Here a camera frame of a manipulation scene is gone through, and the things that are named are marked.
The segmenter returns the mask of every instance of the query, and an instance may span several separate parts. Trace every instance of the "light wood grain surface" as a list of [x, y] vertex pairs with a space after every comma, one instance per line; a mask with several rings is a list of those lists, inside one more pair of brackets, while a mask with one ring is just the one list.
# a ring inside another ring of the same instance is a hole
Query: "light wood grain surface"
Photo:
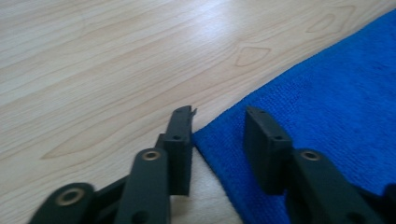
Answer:
[[[193, 130], [395, 0], [0, 1], [0, 223], [55, 189], [100, 189], [152, 147], [170, 113]], [[194, 151], [174, 223], [241, 223]]]

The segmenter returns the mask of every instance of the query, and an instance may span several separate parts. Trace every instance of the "blue cloth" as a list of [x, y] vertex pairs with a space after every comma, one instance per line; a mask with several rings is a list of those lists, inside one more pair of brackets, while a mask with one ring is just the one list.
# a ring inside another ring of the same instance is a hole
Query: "blue cloth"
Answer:
[[396, 10], [292, 67], [194, 134], [246, 223], [289, 223], [283, 196], [267, 196], [244, 155], [245, 108], [268, 111], [294, 147], [327, 155], [351, 183], [381, 194], [396, 183]]

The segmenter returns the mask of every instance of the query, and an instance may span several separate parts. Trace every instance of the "wood grain pattern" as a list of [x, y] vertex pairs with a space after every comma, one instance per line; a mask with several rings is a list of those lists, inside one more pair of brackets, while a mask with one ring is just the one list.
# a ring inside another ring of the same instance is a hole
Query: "wood grain pattern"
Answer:
[[[126, 175], [173, 109], [193, 127], [394, 9], [395, 0], [0, 2], [0, 223]], [[240, 223], [195, 152], [174, 223]]]

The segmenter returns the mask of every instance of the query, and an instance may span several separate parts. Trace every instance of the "black plastic tab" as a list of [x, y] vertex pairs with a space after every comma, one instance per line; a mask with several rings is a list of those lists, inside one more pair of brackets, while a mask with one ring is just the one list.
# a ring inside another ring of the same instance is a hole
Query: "black plastic tab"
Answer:
[[74, 183], [63, 186], [44, 201], [29, 223], [92, 223], [90, 204], [93, 198], [93, 186], [90, 184]]
[[259, 185], [267, 194], [282, 194], [284, 163], [290, 158], [291, 138], [265, 111], [246, 111], [244, 150]]
[[171, 195], [190, 193], [191, 181], [191, 125], [195, 110], [191, 106], [176, 109], [165, 134], [160, 134], [156, 147], [163, 148], [169, 157], [169, 190]]
[[170, 222], [168, 156], [161, 148], [140, 151], [128, 175], [115, 224]]
[[325, 155], [303, 149], [292, 156], [287, 196], [292, 223], [383, 223]]

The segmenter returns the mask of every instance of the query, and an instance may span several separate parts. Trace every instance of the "black plastic bracket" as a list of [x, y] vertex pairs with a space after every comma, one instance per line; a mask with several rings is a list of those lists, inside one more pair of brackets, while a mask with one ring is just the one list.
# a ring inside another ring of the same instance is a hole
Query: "black plastic bracket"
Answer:
[[295, 150], [286, 131], [259, 108], [247, 108], [244, 150], [266, 194], [286, 190], [293, 224], [396, 223], [395, 185], [382, 197], [353, 187], [324, 154]]
[[131, 173], [94, 191], [74, 183], [54, 191], [30, 224], [165, 224], [170, 223], [170, 195], [189, 195], [191, 124], [195, 110], [175, 110], [156, 146], [140, 151]]

